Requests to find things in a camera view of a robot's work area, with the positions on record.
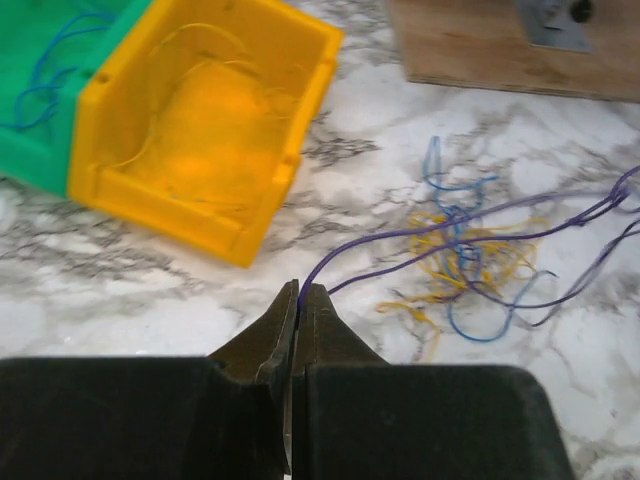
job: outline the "marble countertop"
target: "marble countertop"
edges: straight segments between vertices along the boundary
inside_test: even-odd
[[[215,350],[256,319],[284,282],[305,278],[335,246],[404,226],[410,212],[428,207],[432,192],[421,159],[434,134],[443,139],[449,179],[499,175],[487,185],[489,204],[608,188],[640,160],[640,107],[410,84],[384,6],[369,0],[298,6],[347,37],[304,164],[251,269],[2,180],[0,355]],[[544,214],[557,222],[587,203],[565,202]],[[538,268],[555,271],[554,288],[562,291],[627,221],[610,215],[545,240]],[[637,245],[623,244],[588,292],[539,329],[516,322],[502,340],[475,344],[451,330],[440,307],[429,312],[443,331],[435,362],[513,364],[539,379],[581,479],[640,479]],[[363,246],[319,281],[332,286],[390,265],[403,248],[402,242]],[[374,309],[396,292],[421,291],[425,282],[413,267],[356,284],[334,303],[385,359],[420,363],[432,340],[429,327]],[[461,321],[495,328],[504,312],[484,307],[481,300],[461,307]]]

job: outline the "blue wire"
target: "blue wire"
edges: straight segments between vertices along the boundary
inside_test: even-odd
[[[431,164],[432,162],[435,164],[435,172],[431,172]],[[442,185],[441,177],[443,172],[442,168],[442,155],[440,148],[440,137],[433,136],[431,137],[431,141],[429,142],[429,148],[427,149],[427,153],[424,157],[424,161],[422,164],[422,175],[425,182],[435,188],[434,194],[434,202],[440,208],[442,213],[445,214],[447,220],[451,220],[453,218],[460,218],[469,216],[471,213],[479,210],[484,205],[484,184],[487,182],[491,182],[498,179],[497,175],[490,175],[488,177],[481,178],[476,180],[473,183],[462,185],[459,187],[445,187]],[[442,203],[440,196],[442,192],[461,192],[461,191],[471,191],[475,193],[476,202],[475,205],[471,207],[462,207],[459,205],[445,205]],[[468,228],[467,223],[461,223],[453,226],[453,240],[460,240],[464,235],[466,229]],[[462,267],[465,267],[468,264],[468,261],[464,258],[463,247],[456,247],[456,253],[459,257],[462,258]],[[479,261],[482,262],[482,248],[474,247],[474,254],[479,254]],[[453,277],[451,270],[447,262],[443,262],[444,268],[449,276]]]
[[[515,313],[516,309],[518,308],[518,305],[517,305],[518,302],[520,302],[520,300],[522,300],[522,297],[531,289],[531,287],[533,286],[534,282],[538,279],[538,277],[540,277],[543,274],[551,275],[553,277],[557,277],[557,275],[555,273],[553,273],[553,272],[551,272],[549,270],[541,270],[539,272],[536,272],[529,279],[527,284],[524,287],[522,287],[522,289],[518,292],[518,294],[513,299],[513,304],[512,304],[511,307],[509,307],[509,310],[507,312],[507,318],[505,319],[504,324],[502,325],[502,328],[494,336],[486,337],[486,338],[474,337],[472,335],[469,335],[468,333],[463,332],[462,329],[458,326],[458,324],[455,321],[455,318],[454,318],[454,315],[453,315],[453,303],[450,303],[449,305],[447,305],[447,318],[449,319],[449,323],[451,324],[451,327],[462,338],[465,338],[465,339],[470,340],[472,342],[490,343],[490,342],[493,342],[495,340],[499,340],[500,338],[504,337],[506,335],[506,333],[509,331],[509,327],[511,327],[511,323],[513,322],[513,314]]]
[[[84,11],[84,8],[82,6],[79,6],[77,2],[72,0],[72,4],[77,8],[79,8],[81,11]],[[14,103],[14,123],[0,123],[1,128],[11,128],[18,131],[26,130],[28,128],[35,127],[36,125],[42,122],[46,122],[50,120],[57,113],[58,100],[57,100],[56,92],[57,90],[62,88],[63,85],[57,84],[56,82],[59,79],[61,79],[61,77],[63,77],[64,75],[75,72],[78,69],[78,67],[71,67],[71,68],[58,70],[48,83],[41,84],[40,77],[42,76],[42,71],[44,70],[45,64],[48,60],[50,53],[60,42],[62,42],[63,40],[66,40],[67,38],[73,37],[75,35],[104,31],[109,29],[109,26],[98,26],[98,27],[89,27],[81,30],[68,32],[68,29],[70,29],[78,21],[84,18],[98,18],[110,23],[115,19],[115,15],[109,12],[93,12],[93,13],[85,12],[72,18],[69,22],[67,22],[53,37],[51,42],[49,42],[49,45],[47,45],[44,52],[42,53],[42,55],[34,65],[34,68],[33,68],[33,71],[31,72],[31,77],[29,80],[30,87],[20,92],[16,97],[16,100]],[[46,108],[44,109],[44,111],[39,117],[37,117],[35,120],[31,122],[24,123],[22,118],[22,105],[24,103],[25,97],[27,97],[30,94],[37,95],[38,93],[42,93],[42,92],[46,92],[48,94],[47,98],[48,98],[49,104],[46,106]]]
[[[442,172],[442,154],[441,154],[441,147],[440,147],[440,137],[438,136],[431,137],[431,141],[429,142],[429,148],[427,149],[427,153],[422,163],[422,175],[425,182],[435,189],[434,198],[433,198],[434,202],[436,203],[438,208],[440,208],[442,213],[446,216],[446,219],[448,221],[453,219],[461,219],[461,218],[464,219],[465,217],[471,216],[472,213],[482,209],[482,207],[484,206],[484,198],[485,198],[485,195],[484,195],[485,184],[498,179],[497,175],[489,175],[487,177],[476,180],[473,183],[461,185],[458,187],[445,187],[444,185],[442,185],[442,176],[444,175],[444,173]],[[442,193],[445,193],[445,192],[473,192],[475,194],[475,204],[467,207],[461,206],[461,205],[446,205],[442,202],[442,199],[441,199]],[[462,222],[454,225],[451,228],[451,236],[452,236],[451,240],[456,242],[462,240],[468,228],[469,228],[468,222]],[[449,235],[449,231],[447,230],[445,230],[444,233]],[[468,256],[465,253],[464,246],[455,247],[454,251],[458,256],[458,265],[460,266],[461,270],[467,267],[470,263],[473,263],[474,261],[477,262],[477,265],[479,266],[482,265],[482,261],[483,261],[482,247],[480,246],[472,247],[470,256]],[[448,262],[444,260],[442,264],[444,265],[444,269],[447,275],[454,278],[455,276],[451,272]],[[476,269],[476,279],[479,278],[480,274],[481,274],[481,269],[480,268]],[[518,293],[518,296],[516,297],[516,300],[514,301],[514,303],[517,303],[520,297],[522,297],[529,290],[529,288],[533,284],[533,281],[537,277],[538,277],[538,274],[532,277],[532,279],[527,283],[527,285],[525,285],[525,287]],[[451,327],[459,335],[466,338],[467,340],[471,340],[473,342],[489,343],[489,342],[493,342],[494,340],[498,340],[499,338],[501,338],[507,333],[507,331],[509,330],[509,326],[511,325],[513,311],[514,309],[509,310],[509,313],[507,314],[507,319],[502,329],[496,335],[489,338],[477,338],[464,333],[456,323],[453,303],[450,303],[447,306],[447,318],[449,320],[449,323],[451,324]]]

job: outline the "green plastic bin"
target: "green plastic bin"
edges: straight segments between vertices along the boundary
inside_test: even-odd
[[[0,0],[0,171],[67,195],[76,99],[151,2]]]

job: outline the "black knob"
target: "black knob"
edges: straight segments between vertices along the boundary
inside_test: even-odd
[[[578,23],[588,22],[593,16],[593,3],[591,0],[578,0],[571,5],[571,17]]]

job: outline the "plastic storage bin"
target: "plastic storage bin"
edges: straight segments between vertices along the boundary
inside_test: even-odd
[[[149,1],[0,1],[0,170],[66,195],[76,98]]]
[[[154,0],[81,95],[70,196],[248,266],[341,40],[275,0]]]

